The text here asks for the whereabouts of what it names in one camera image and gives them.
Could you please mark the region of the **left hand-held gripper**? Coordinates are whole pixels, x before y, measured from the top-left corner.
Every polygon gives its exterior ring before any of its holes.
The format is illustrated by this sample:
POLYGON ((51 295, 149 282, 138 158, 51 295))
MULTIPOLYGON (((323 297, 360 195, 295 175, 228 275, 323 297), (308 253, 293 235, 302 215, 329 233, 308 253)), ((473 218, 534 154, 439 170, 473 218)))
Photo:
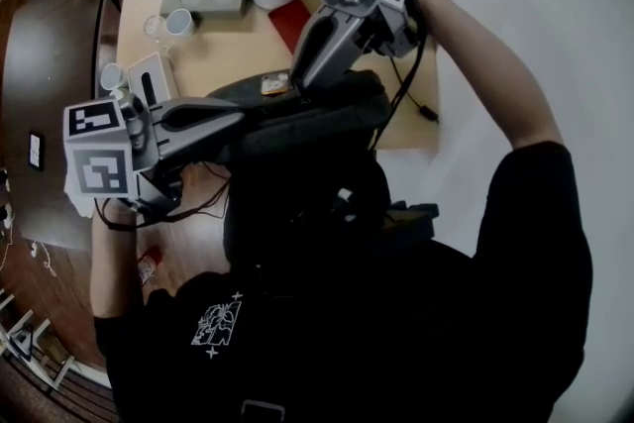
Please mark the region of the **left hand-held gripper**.
POLYGON ((237 104, 217 98, 147 106, 135 94, 118 91, 64 109, 67 172, 81 196, 119 198, 143 214, 168 214, 181 204, 182 180, 160 173, 160 162, 213 145, 244 120, 237 104))

